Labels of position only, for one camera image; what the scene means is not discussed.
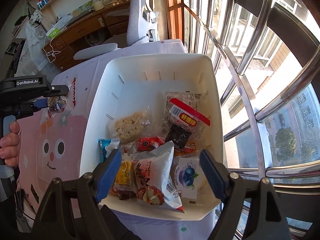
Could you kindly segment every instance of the blue snack wrapper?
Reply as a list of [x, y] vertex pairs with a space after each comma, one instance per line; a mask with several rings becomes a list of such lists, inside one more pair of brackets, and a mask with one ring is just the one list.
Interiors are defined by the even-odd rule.
[[111, 154], [113, 149], [119, 148], [120, 139], [99, 139], [101, 147], [101, 162], [103, 163]]

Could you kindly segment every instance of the white plastic basket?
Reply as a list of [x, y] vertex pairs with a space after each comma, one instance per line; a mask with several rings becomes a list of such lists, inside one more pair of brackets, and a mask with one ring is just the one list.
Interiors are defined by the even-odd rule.
[[[191, 91], [204, 95], [201, 112], [211, 120], [201, 137], [218, 162], [223, 161], [223, 135], [220, 101], [211, 60], [201, 54], [153, 54], [122, 57], [110, 61], [100, 80], [90, 111], [82, 149], [80, 176], [92, 172], [100, 162], [99, 138], [110, 138], [108, 124], [135, 111], [150, 107], [153, 122], [160, 126], [165, 91]], [[124, 213], [165, 219], [201, 220], [220, 201], [207, 199], [204, 206], [189, 204], [182, 199], [185, 213], [136, 201], [121, 201], [108, 196], [101, 204]]]

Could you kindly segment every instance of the car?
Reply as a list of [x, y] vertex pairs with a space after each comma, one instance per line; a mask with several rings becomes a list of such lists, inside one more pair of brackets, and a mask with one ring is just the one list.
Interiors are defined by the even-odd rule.
[[285, 121], [284, 121], [284, 116], [283, 114], [278, 114], [279, 121], [282, 127], [285, 127]]

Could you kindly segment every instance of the tree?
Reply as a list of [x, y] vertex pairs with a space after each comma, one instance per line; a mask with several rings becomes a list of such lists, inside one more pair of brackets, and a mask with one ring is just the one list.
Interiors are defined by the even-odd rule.
[[308, 143], [303, 143], [301, 147], [301, 155], [304, 161], [310, 161], [310, 157], [312, 156], [312, 147]]
[[296, 137], [291, 128], [280, 128], [276, 133], [276, 153], [279, 162], [290, 160], [297, 151]]

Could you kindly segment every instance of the screw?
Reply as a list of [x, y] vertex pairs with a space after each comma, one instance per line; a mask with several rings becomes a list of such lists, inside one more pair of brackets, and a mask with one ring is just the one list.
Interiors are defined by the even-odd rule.
[[53, 181], [54, 184], [59, 184], [60, 183], [60, 179], [59, 178], [54, 178], [52, 181]]
[[238, 173], [232, 172], [232, 173], [230, 173], [230, 178], [232, 178], [232, 179], [238, 179], [238, 178], [239, 178], [239, 175], [238, 175]]
[[86, 172], [86, 173], [83, 175], [83, 177], [84, 177], [85, 179], [91, 179], [91, 178], [93, 177], [93, 175], [92, 175], [91, 172]]
[[267, 178], [263, 178], [261, 181], [264, 184], [269, 184], [270, 183], [270, 180], [268, 180]]

